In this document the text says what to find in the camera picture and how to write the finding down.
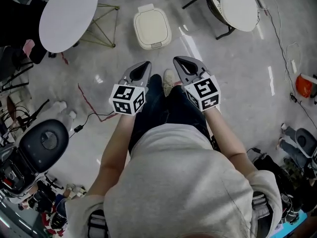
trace white sneaker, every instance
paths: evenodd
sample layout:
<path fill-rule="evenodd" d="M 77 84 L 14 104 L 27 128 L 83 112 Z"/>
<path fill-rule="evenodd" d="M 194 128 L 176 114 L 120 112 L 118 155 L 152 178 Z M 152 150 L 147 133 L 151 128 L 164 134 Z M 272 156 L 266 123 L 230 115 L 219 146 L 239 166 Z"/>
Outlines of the white sneaker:
<path fill-rule="evenodd" d="M 276 146 L 276 150 L 281 147 L 281 142 L 282 142 L 282 140 L 283 140 L 282 137 L 280 137 L 280 138 L 278 139 L 277 146 Z"/>
<path fill-rule="evenodd" d="M 75 113 L 75 111 L 70 111 L 69 112 L 69 114 L 68 114 L 71 118 L 73 118 L 73 120 L 75 120 L 76 119 L 76 117 L 77 117 L 77 114 Z"/>
<path fill-rule="evenodd" d="M 83 197 L 84 195 L 86 195 L 87 191 L 84 187 L 79 188 L 78 192 L 77 192 L 77 196 L 78 197 Z"/>
<path fill-rule="evenodd" d="M 287 125 L 283 123 L 281 126 L 281 129 L 282 129 L 282 133 L 284 134 L 287 129 Z"/>
<path fill-rule="evenodd" d="M 65 101 L 55 101 L 53 105 L 58 106 L 59 113 L 67 109 L 67 103 Z"/>
<path fill-rule="evenodd" d="M 75 187 L 76 187 L 76 186 L 75 186 L 74 184 L 68 184 L 68 185 L 66 186 L 66 190 L 69 189 L 70 191 L 73 191 Z"/>
<path fill-rule="evenodd" d="M 169 95 L 172 88 L 174 87 L 174 82 L 175 82 L 175 74 L 173 70 L 166 69 L 164 72 L 164 77 L 163 77 L 163 90 L 164 90 L 164 95 L 166 97 Z"/>

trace table top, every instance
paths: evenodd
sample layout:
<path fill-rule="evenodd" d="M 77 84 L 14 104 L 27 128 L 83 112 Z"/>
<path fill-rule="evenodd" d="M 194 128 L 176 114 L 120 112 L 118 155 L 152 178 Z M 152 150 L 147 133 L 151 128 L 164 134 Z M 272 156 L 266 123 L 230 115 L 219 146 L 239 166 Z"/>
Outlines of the table top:
<path fill-rule="evenodd" d="M 72 47 L 89 27 L 98 0 L 49 0 L 41 16 L 39 34 L 52 53 Z"/>
<path fill-rule="evenodd" d="M 222 16 L 234 28 L 252 31 L 258 22 L 255 0 L 220 0 Z"/>

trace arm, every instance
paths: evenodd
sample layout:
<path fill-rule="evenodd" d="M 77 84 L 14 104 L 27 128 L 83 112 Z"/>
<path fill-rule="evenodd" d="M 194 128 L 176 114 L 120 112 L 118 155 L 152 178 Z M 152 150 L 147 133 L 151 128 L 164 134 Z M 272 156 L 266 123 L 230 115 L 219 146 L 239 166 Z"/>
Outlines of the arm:
<path fill-rule="evenodd" d="M 135 117 L 122 115 L 104 150 L 98 176 L 86 195 L 104 196 L 124 169 Z"/>
<path fill-rule="evenodd" d="M 249 160 L 242 142 L 231 131 L 217 108 L 205 111 L 208 125 L 216 138 L 221 153 L 228 158 L 237 171 L 245 177 L 256 171 L 256 167 Z"/>

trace cable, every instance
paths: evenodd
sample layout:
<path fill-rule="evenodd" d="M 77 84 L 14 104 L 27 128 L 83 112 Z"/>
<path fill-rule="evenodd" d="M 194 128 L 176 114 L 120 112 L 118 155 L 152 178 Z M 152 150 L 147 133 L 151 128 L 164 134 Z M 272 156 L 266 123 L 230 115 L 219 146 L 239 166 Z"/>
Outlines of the cable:
<path fill-rule="evenodd" d="M 289 80 L 290 80 L 290 82 L 291 82 L 291 86 L 292 86 L 293 92 L 294 92 L 294 93 L 291 93 L 291 94 L 290 94 L 290 95 L 291 95 L 291 99 L 292 99 L 295 103 L 298 103 L 298 105 L 301 106 L 301 108 L 302 108 L 302 109 L 304 110 L 304 112 L 306 113 L 307 117 L 312 121 L 314 127 L 317 129 L 317 126 L 315 125 L 314 121 L 313 121 L 313 120 L 311 119 L 311 117 L 308 115 L 306 109 L 302 106 L 302 102 L 298 102 L 298 100 L 296 99 L 296 91 L 295 91 L 295 89 L 294 89 L 293 81 L 292 81 L 292 79 L 291 79 L 290 72 L 289 72 L 289 69 L 288 69 L 288 67 L 287 67 L 287 64 L 288 64 L 288 62 L 289 62 L 289 58 L 288 58 L 288 48 L 289 48 L 290 46 L 292 46 L 292 45 L 297 44 L 297 46 L 298 46 L 298 48 L 299 48 L 299 67 L 298 67 L 298 70 L 299 70 L 299 68 L 300 68 L 300 66 L 301 66 L 301 62 L 302 62 L 301 47 L 300 47 L 300 45 L 299 45 L 297 42 L 294 42 L 294 43 L 292 43 L 291 45 L 288 45 L 288 46 L 286 47 L 286 53 L 285 53 L 285 50 L 284 50 L 284 48 L 283 48 L 283 43 L 282 43 L 282 35 L 281 35 L 281 34 L 282 34 L 282 20 L 281 20 L 281 15 L 280 15 L 280 13 L 279 13 L 279 7 L 278 7 L 277 1 L 274 0 L 274 2 L 275 2 L 275 4 L 276 4 L 276 6 L 277 6 L 277 14 L 278 14 L 279 23 L 280 23 L 279 36 L 278 36 L 278 34 L 277 34 L 277 30 L 276 30 L 276 27 L 275 27 L 274 22 L 273 22 L 273 17 L 272 17 L 272 15 L 271 15 L 271 13 L 269 12 L 269 10 L 267 10 L 267 12 L 268 12 L 268 14 L 269 14 L 269 16 L 270 16 L 270 19 L 271 19 L 272 25 L 273 25 L 273 27 L 274 27 L 274 31 L 275 31 L 276 37 L 277 37 L 277 39 L 278 39 L 278 44 L 279 44 L 279 46 L 280 46 L 280 48 L 281 48 L 281 50 L 282 50 L 282 56 L 283 56 L 283 59 L 284 59 L 284 61 L 285 61 L 285 73 L 284 73 L 284 78 L 285 78 L 285 75 L 287 74 L 287 76 L 288 76 L 288 78 L 289 78 Z"/>
<path fill-rule="evenodd" d="M 95 112 L 89 114 L 89 115 L 87 116 L 87 119 L 86 119 L 85 123 L 84 123 L 83 125 L 78 125 L 76 128 L 74 128 L 74 133 L 73 133 L 69 138 L 71 138 L 75 133 L 80 132 L 80 131 L 84 128 L 84 126 L 85 126 L 86 123 L 88 122 L 88 118 L 89 118 L 91 115 L 97 115 L 97 116 L 108 117 L 108 116 L 110 116 L 112 113 L 113 113 L 113 111 L 112 111 L 111 113 L 107 114 L 107 115 L 97 114 L 97 113 L 95 113 Z"/>
<path fill-rule="evenodd" d="M 317 129 L 314 121 L 310 118 L 310 116 L 308 115 L 307 111 L 305 110 L 305 108 L 302 106 L 301 102 L 297 102 L 299 106 L 301 106 L 301 108 L 305 111 L 306 115 L 308 116 L 308 118 L 312 121 L 313 125 L 315 126 L 315 128 Z"/>
<path fill-rule="evenodd" d="M 292 79 L 291 79 L 290 72 L 289 72 L 289 69 L 288 69 L 288 67 L 287 67 L 287 64 L 288 64 L 288 62 L 289 62 L 289 59 L 288 59 L 288 48 L 289 48 L 290 46 L 294 45 L 294 44 L 297 44 L 297 45 L 298 45 L 298 47 L 299 47 L 299 52 L 300 52 L 300 65 L 299 65 L 299 67 L 301 66 L 301 49 L 300 49 L 300 45 L 299 45 L 297 42 L 294 42 L 293 44 L 287 46 L 287 48 L 286 48 L 286 53 L 285 53 L 285 50 L 284 50 L 284 47 L 283 47 L 283 42 L 282 42 L 282 20 L 281 20 L 281 15 L 280 15 L 280 12 L 279 12 L 279 7 L 278 7 L 277 1 L 274 0 L 274 2 L 275 2 L 276 7 L 277 7 L 277 14 L 278 14 L 279 25 L 280 25 L 280 27 L 279 27 L 279 34 L 277 33 L 277 29 L 276 29 L 276 27 L 275 27 L 275 25 L 274 25 L 273 17 L 272 17 L 272 15 L 271 15 L 271 13 L 269 12 L 269 10 L 266 10 L 266 11 L 268 12 L 268 14 L 269 14 L 269 16 L 270 16 L 270 19 L 271 19 L 272 25 L 273 25 L 273 27 L 274 27 L 274 31 L 275 31 L 276 37 L 277 37 L 277 39 L 278 39 L 278 44 L 279 44 L 279 46 L 280 46 L 280 48 L 281 48 L 281 50 L 282 50 L 282 56 L 283 56 L 283 59 L 284 59 L 284 61 L 285 61 L 285 73 L 284 73 L 284 78 L 286 78 L 285 75 L 287 74 L 287 75 L 288 75 L 288 78 L 289 78 L 289 80 L 290 80 L 290 82 L 291 82 L 291 86 L 292 86 L 292 89 L 293 89 L 293 92 L 294 92 L 294 96 L 296 96 L 296 92 L 295 92 L 295 89 L 294 89 L 294 86 L 293 86 L 293 81 L 292 81 Z"/>
<path fill-rule="evenodd" d="M 301 101 L 299 102 L 299 101 L 296 99 L 296 97 L 293 95 L 293 93 L 290 93 L 290 96 L 291 96 L 291 99 L 292 99 L 293 102 L 295 102 L 295 103 L 297 103 L 299 106 L 301 106 L 301 108 L 305 111 L 307 117 L 312 121 L 314 127 L 317 129 L 317 126 L 315 125 L 314 121 L 311 119 L 311 117 L 310 117 L 309 114 L 307 113 L 306 109 L 302 106 L 302 102 L 301 102 Z"/>
<path fill-rule="evenodd" d="M 30 115 L 30 112 L 29 112 L 29 110 L 26 108 L 26 107 L 24 107 L 24 106 L 21 106 L 21 105 L 18 105 L 18 106 L 15 106 L 15 108 L 17 108 L 17 107 L 21 107 L 21 108 L 24 108 L 25 110 L 26 110 L 26 112 Z"/>
<path fill-rule="evenodd" d="M 7 113 L 5 113 L 3 116 L 6 116 L 6 117 L 3 119 L 3 121 L 8 120 L 8 119 L 10 118 L 10 115 L 11 115 L 12 113 L 16 113 L 17 111 L 23 112 L 26 116 L 29 116 L 25 111 L 23 111 L 23 110 L 21 110 L 21 109 L 15 109 L 15 110 L 12 111 L 12 112 L 7 112 Z"/>
<path fill-rule="evenodd" d="M 75 132 L 69 138 L 71 138 L 73 135 L 75 135 Z"/>

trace gray floor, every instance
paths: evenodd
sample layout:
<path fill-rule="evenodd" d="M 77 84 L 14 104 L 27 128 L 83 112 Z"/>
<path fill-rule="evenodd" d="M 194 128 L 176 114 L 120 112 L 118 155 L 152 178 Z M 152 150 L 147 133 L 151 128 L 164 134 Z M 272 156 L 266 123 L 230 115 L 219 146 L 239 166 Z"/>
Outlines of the gray floor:
<path fill-rule="evenodd" d="M 227 31 L 200 0 L 182 10 L 190 0 L 99 0 L 119 5 L 116 48 L 81 42 L 76 48 L 64 52 L 66 65 L 58 55 L 45 58 L 29 73 L 32 105 L 37 108 L 44 100 L 65 100 L 68 109 L 78 114 L 73 127 L 83 124 L 91 109 L 78 89 L 99 113 L 109 113 L 108 98 L 113 84 L 131 65 L 149 60 L 153 74 L 163 74 L 174 68 L 174 56 L 192 56 L 201 59 L 216 76 L 222 93 L 221 111 L 245 147 L 257 146 L 267 151 L 276 161 L 283 153 L 275 146 L 280 136 L 280 125 L 286 122 L 295 128 L 305 127 L 316 135 L 316 129 L 299 105 L 290 101 L 290 85 L 284 79 L 285 64 L 269 17 L 261 11 L 259 26 L 253 32 L 236 30 L 219 41 L 215 39 Z M 284 48 L 293 42 L 301 45 L 300 72 L 312 75 L 316 69 L 317 53 L 317 0 L 276 0 L 282 19 Z M 168 17 L 172 42 L 161 49 L 146 51 L 137 42 L 133 29 L 133 16 L 139 6 L 153 3 Z M 279 29 L 277 7 L 273 0 L 265 0 Z M 111 33 L 114 15 L 100 24 Z M 299 65 L 297 47 L 289 55 Z M 317 121 L 316 106 L 304 100 L 312 119 Z M 104 147 L 117 123 L 117 117 L 99 122 L 91 117 L 85 128 L 74 135 L 62 158 L 50 173 L 63 182 L 89 187 L 97 175 Z"/>

